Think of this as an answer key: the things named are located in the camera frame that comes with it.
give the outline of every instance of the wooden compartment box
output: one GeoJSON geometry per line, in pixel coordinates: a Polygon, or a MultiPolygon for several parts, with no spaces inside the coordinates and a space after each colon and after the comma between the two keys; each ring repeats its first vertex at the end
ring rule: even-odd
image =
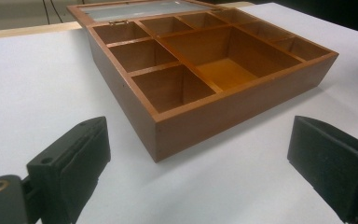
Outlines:
{"type": "Polygon", "coordinates": [[[338,56],[235,8],[185,0],[68,8],[154,161],[318,86],[338,56]]]}

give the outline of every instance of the box side panel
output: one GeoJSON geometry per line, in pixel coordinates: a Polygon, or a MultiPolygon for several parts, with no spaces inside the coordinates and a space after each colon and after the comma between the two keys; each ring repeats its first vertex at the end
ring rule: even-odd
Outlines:
{"type": "Polygon", "coordinates": [[[131,90],[123,76],[114,67],[113,63],[108,58],[107,53],[105,53],[98,45],[97,41],[91,36],[89,31],[88,35],[94,62],[97,64],[106,84],[115,95],[133,129],[138,134],[153,160],[156,160],[156,122],[153,121],[150,114],[131,90]]]}
{"type": "Polygon", "coordinates": [[[158,122],[157,161],[318,86],[336,57],[158,122]]]}

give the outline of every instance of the white table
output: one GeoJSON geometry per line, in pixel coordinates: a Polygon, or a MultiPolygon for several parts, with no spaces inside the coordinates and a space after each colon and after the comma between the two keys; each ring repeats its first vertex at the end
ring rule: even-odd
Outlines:
{"type": "Polygon", "coordinates": [[[155,164],[83,30],[0,38],[0,175],[106,116],[112,161],[77,223],[342,223],[286,159],[295,115],[358,138],[358,32],[276,4],[242,10],[337,51],[321,85],[155,164]]]}

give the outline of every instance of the glass lid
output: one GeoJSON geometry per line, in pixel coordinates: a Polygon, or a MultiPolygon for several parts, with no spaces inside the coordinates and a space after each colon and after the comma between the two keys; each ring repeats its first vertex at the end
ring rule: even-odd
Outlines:
{"type": "Polygon", "coordinates": [[[209,10],[212,7],[181,0],[127,2],[111,6],[82,7],[81,10],[95,21],[116,21],[169,13],[209,10]]]}

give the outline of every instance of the wooden box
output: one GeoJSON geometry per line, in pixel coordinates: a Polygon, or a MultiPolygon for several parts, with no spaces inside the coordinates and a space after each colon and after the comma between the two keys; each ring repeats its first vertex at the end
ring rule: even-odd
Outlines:
{"type": "Polygon", "coordinates": [[[338,56],[235,8],[187,0],[68,8],[154,161],[318,86],[338,56]]]}

